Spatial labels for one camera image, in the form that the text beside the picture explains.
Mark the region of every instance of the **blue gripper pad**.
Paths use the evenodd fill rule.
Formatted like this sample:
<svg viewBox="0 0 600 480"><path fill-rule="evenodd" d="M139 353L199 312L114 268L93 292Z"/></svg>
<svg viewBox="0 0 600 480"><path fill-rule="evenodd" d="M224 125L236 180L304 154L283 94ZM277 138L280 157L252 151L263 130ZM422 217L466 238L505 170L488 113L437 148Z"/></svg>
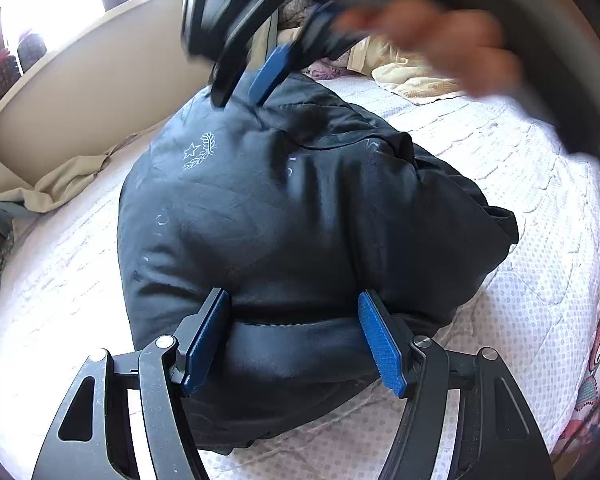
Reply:
<svg viewBox="0 0 600 480"><path fill-rule="evenodd" d="M407 381L402 374L402 354L367 292L358 297L358 319L384 386L391 389L397 397L403 398L407 391Z"/></svg>
<svg viewBox="0 0 600 480"><path fill-rule="evenodd" d="M249 88L248 98L251 103L261 105L289 74L290 50L290 44L282 44L271 53Z"/></svg>
<svg viewBox="0 0 600 480"><path fill-rule="evenodd" d="M182 389L188 396L194 394L205 383L229 317L229 299L229 295L222 291L187 354Z"/></svg>

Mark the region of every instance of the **white bedspread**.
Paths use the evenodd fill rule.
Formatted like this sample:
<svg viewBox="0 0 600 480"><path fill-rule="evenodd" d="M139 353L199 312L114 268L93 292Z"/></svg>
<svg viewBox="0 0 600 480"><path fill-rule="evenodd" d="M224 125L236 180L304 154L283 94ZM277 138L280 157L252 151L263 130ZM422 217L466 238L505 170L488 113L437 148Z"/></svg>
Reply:
<svg viewBox="0 0 600 480"><path fill-rule="evenodd" d="M520 243L436 337L500 351L551 449L570 418L600 312L600 168L560 152L552 129L503 98L414 107L371 81L325 83L378 113L516 213ZM123 179L155 129L112 156L82 194L20 232L0 295L0 460L30 478L56 409L96 347L132 350L116 257ZM134 436L138 398L132 399ZM203 454L213 479L375 480L402 401L380 384L310 424L229 457ZM434 473L446 479L458 396L450 394ZM136 440L142 478L152 478Z"/></svg>

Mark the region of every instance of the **human hand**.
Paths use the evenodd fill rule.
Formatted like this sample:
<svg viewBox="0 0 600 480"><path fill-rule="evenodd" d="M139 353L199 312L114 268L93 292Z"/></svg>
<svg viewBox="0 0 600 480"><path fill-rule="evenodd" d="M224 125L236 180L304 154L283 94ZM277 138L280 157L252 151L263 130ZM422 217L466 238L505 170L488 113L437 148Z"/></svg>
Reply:
<svg viewBox="0 0 600 480"><path fill-rule="evenodd" d="M335 27L385 34L399 48L423 53L474 96L510 91L522 76L519 60L502 48L500 24L482 10L443 10L433 0L395 0L380 9L349 9Z"/></svg>

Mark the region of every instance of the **bed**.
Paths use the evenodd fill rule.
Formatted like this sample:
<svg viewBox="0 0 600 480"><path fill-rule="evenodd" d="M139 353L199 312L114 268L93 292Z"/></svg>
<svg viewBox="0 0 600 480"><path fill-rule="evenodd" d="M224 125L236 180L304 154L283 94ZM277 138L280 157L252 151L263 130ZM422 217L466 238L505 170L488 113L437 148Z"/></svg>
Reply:
<svg viewBox="0 0 600 480"><path fill-rule="evenodd" d="M520 243L438 332L446 348L493 346L518 380L549 450L572 416L600 316L600 166L566 156L550 126L515 102L458 97L414 106L368 78L323 82L475 180L511 209ZM137 134L71 202L17 221L0 280L0 460L29 479L56 409L93 348L132 350L116 257L118 197L161 124ZM142 480L153 478L139 398L130 393ZM403 401L370 386L327 416L228 457L203 453L213 479L372 480ZM449 393L434 480L446 479L458 416Z"/></svg>

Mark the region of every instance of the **black jacket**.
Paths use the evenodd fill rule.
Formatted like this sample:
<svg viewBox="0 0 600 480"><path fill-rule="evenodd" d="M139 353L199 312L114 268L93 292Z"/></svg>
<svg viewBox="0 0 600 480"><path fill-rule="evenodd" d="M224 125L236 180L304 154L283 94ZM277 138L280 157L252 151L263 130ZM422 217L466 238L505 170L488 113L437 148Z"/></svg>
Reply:
<svg viewBox="0 0 600 480"><path fill-rule="evenodd" d="M232 295L226 341L183 401L198 446L219 452L314 420L378 377L362 290L433 335L518 241L512 212L409 134L300 75L253 108L252 78L224 110L197 94L120 196L136 348L211 288Z"/></svg>

